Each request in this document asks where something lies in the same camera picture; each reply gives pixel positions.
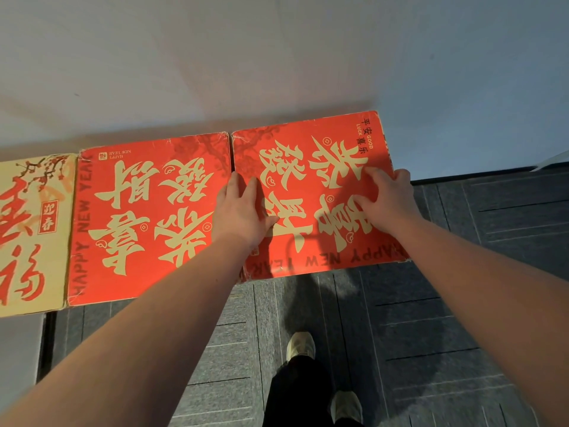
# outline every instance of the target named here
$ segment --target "sneaker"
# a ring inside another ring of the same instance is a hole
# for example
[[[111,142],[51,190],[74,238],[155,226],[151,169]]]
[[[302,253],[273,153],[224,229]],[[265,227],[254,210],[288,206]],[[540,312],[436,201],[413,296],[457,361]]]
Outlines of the sneaker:
[[[314,359],[316,357],[316,345],[314,344],[314,339],[309,332],[295,332],[286,347],[286,360],[294,356],[305,355]]]
[[[353,391],[336,391],[330,405],[330,412],[334,423],[342,418],[350,418],[360,424],[364,422],[361,404]]]

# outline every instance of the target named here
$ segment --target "person's left hand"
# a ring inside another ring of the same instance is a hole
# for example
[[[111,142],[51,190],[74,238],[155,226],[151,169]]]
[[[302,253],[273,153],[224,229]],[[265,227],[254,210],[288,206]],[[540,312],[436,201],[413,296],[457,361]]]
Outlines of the person's left hand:
[[[277,216],[259,220],[255,210],[257,178],[252,178],[239,197],[239,175],[231,174],[226,186],[217,193],[217,206],[213,213],[212,241],[237,237],[252,251],[263,240],[267,231],[278,222]]]

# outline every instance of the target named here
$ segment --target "person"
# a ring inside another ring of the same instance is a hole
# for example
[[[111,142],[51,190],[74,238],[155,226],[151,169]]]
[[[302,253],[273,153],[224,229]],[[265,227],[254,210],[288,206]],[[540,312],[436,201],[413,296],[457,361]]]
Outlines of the person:
[[[569,425],[568,282],[424,220],[408,171],[391,179],[365,170],[378,186],[376,201],[357,197],[369,221],[397,238],[534,408],[552,426]],[[251,179],[240,195],[232,173],[217,196],[212,243],[79,345],[0,425],[168,425],[241,266],[278,220],[258,217],[256,192]],[[335,399],[335,419],[327,418],[332,390],[313,359],[312,339],[295,335],[289,346],[288,363],[271,384],[265,425],[358,425],[361,407],[351,393]],[[310,387],[302,391],[303,384]],[[310,392],[314,386],[320,392]]]

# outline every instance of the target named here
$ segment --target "box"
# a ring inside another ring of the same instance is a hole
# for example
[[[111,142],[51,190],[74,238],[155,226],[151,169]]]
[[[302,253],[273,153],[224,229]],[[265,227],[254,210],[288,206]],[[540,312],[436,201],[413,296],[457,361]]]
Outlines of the box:
[[[230,175],[227,133],[82,151],[69,305],[137,297],[193,258]]]
[[[0,316],[64,306],[76,159],[0,163]]]
[[[377,197],[364,166],[393,177],[377,112],[240,130],[232,141],[236,171],[260,179],[260,212],[281,218],[247,259],[248,280],[409,258],[353,201]]]

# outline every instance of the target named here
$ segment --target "hand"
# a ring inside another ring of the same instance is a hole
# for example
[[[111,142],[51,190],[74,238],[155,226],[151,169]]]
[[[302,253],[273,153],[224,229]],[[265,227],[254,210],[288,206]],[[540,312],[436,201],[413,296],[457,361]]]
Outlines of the hand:
[[[413,198],[411,174],[407,169],[395,171],[395,180],[379,168],[367,166],[364,171],[373,178],[379,189],[377,199],[372,202],[365,196],[354,195],[354,201],[364,210],[372,225],[394,235],[399,225],[409,219],[422,218]]]
[[[231,174],[226,186],[217,193],[217,206],[213,213],[212,241],[237,236],[251,252],[263,240],[267,231],[278,222],[277,216],[259,220],[255,210],[257,178],[252,178],[239,197],[239,175]]]

